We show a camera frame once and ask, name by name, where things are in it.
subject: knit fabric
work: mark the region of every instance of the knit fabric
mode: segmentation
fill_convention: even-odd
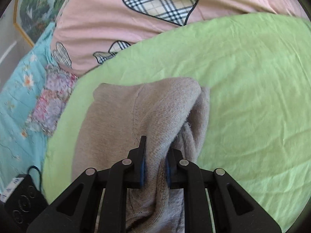
[[[72,178],[110,168],[147,136],[145,185],[128,190],[130,232],[184,232],[183,190],[170,190],[165,159],[170,145],[196,162],[209,117],[209,90],[191,78],[136,86],[101,84],[93,93],[76,143]]]

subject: waterfall picture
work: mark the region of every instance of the waterfall picture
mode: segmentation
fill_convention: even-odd
[[[48,24],[55,21],[65,0],[18,0],[14,21],[29,43],[36,43]]]

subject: white wall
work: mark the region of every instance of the white wall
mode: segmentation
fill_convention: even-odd
[[[14,3],[12,0],[0,19],[0,91],[20,59],[31,50],[13,25]]]

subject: white label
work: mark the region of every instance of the white label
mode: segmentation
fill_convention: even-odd
[[[18,187],[18,185],[22,182],[23,179],[24,178],[13,178],[11,183],[4,190],[3,194],[1,194],[0,201],[6,203],[7,199],[10,197],[10,195],[14,192],[14,190]]]

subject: green fabric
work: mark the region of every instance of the green fabric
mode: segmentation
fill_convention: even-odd
[[[287,230],[311,195],[310,29],[280,15],[224,17],[162,33],[106,61],[78,81],[49,140],[48,201],[71,182],[75,141],[100,83],[189,76],[211,88],[198,165],[224,168]]]

